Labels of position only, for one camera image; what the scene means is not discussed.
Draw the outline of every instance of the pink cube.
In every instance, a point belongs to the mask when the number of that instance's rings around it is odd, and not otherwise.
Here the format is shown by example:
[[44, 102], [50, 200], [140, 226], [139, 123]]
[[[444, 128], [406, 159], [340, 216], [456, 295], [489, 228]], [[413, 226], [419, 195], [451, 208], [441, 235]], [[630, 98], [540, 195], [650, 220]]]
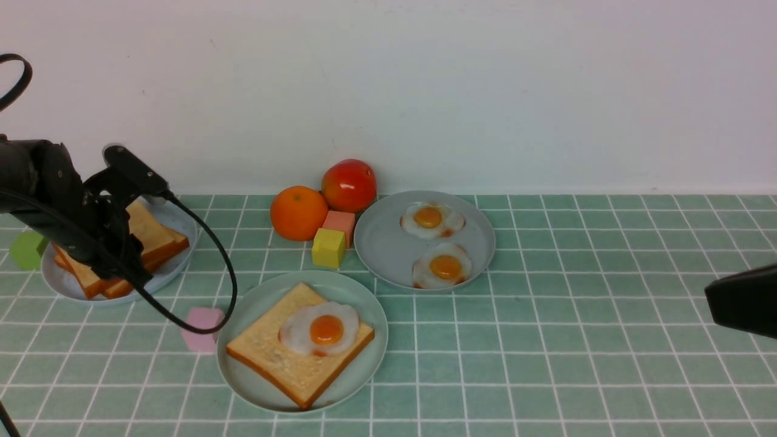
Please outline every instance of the pink cube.
[[326, 214], [326, 220], [321, 226], [324, 229], [343, 231], [345, 233], [345, 247], [350, 249], [350, 242], [354, 237], [354, 225], [356, 215], [352, 212], [330, 211]]
[[[196, 307], [189, 311], [186, 322], [193, 327], [208, 329], [218, 325], [223, 319], [224, 312], [219, 308]], [[203, 354], [216, 353], [216, 338], [218, 333], [195, 334], [194, 332], [189, 332], [188, 330], [181, 328], [181, 334], [190, 351]]]

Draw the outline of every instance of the fake egg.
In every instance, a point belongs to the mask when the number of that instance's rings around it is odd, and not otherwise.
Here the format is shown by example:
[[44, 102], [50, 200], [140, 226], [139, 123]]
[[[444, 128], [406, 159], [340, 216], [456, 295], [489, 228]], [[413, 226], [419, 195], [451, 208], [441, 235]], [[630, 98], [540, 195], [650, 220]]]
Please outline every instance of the fake egg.
[[472, 273], [472, 261], [458, 244], [440, 243], [413, 264], [415, 288], [446, 288], [461, 284]]
[[447, 238], [464, 227], [464, 216], [445, 205], [410, 205], [399, 220], [405, 232], [421, 239]]
[[337, 302], [303, 306], [280, 328], [278, 340], [301, 355], [336, 355], [354, 343], [359, 323], [352, 306]]

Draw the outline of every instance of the egg yolk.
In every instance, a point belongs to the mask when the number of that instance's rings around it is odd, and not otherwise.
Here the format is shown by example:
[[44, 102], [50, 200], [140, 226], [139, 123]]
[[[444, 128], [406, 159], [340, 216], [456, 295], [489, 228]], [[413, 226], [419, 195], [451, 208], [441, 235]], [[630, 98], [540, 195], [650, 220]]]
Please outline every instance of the egg yolk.
[[441, 279], [455, 279], [462, 274], [462, 263], [452, 255], [440, 255], [429, 263], [429, 270]]
[[436, 228], [442, 223], [442, 213], [438, 208], [425, 206], [416, 212], [413, 220], [422, 228]]
[[310, 338], [316, 344], [335, 344], [343, 338], [343, 322], [326, 314], [310, 323]]

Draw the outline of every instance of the tomato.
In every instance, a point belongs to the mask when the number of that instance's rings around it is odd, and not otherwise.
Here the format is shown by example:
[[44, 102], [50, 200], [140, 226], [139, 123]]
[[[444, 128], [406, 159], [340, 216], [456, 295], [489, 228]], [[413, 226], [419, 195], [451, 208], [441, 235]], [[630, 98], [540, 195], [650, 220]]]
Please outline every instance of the tomato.
[[361, 212], [378, 195], [375, 172], [358, 159], [340, 161], [324, 174], [321, 194], [334, 211]]

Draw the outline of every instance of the plate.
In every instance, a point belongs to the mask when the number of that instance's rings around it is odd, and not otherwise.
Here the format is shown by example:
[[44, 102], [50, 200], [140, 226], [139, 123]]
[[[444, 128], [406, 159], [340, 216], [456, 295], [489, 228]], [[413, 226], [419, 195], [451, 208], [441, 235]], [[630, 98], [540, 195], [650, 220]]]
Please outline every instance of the plate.
[[[433, 240], [411, 236], [399, 226], [399, 218], [414, 203], [437, 202], [464, 215], [464, 228], [449, 238]], [[413, 287], [413, 263], [429, 248], [443, 241], [463, 247], [472, 260], [466, 281], [447, 288]], [[354, 247], [361, 262], [382, 281], [417, 292], [446, 292], [464, 287], [486, 270], [497, 248], [488, 218], [474, 205], [438, 191], [405, 191], [375, 202], [356, 223]]]
[[[304, 282], [324, 299], [351, 305], [375, 330], [375, 338], [350, 362], [313, 403], [300, 411], [297, 404], [248, 366], [227, 355], [227, 343], [275, 305], [298, 283]], [[246, 402], [275, 413], [306, 414], [321, 411], [353, 396], [375, 374], [389, 341], [389, 322], [375, 295], [355, 279], [332, 271], [296, 271], [262, 282], [243, 296], [232, 318], [218, 334], [218, 368], [224, 381]]]
[[[151, 205], [144, 198], [139, 198], [138, 201], [143, 203], [157, 221], [170, 229], [182, 233], [189, 239], [189, 247], [164, 263], [154, 273], [154, 278], [146, 284], [146, 291], [154, 293], [175, 279], [189, 263], [194, 247], [197, 244], [197, 222], [170, 202], [166, 202], [163, 205]], [[103, 295], [98, 295], [94, 299], [88, 300], [84, 296], [81, 286], [78, 285], [78, 281], [75, 280], [75, 276], [54, 262], [56, 255], [57, 252], [54, 251], [51, 243], [49, 243], [40, 262], [40, 269], [43, 271], [44, 280], [49, 288], [65, 299], [90, 306], [115, 306], [143, 299], [140, 293], [132, 290], [130, 294], [116, 299], [107, 299]]]

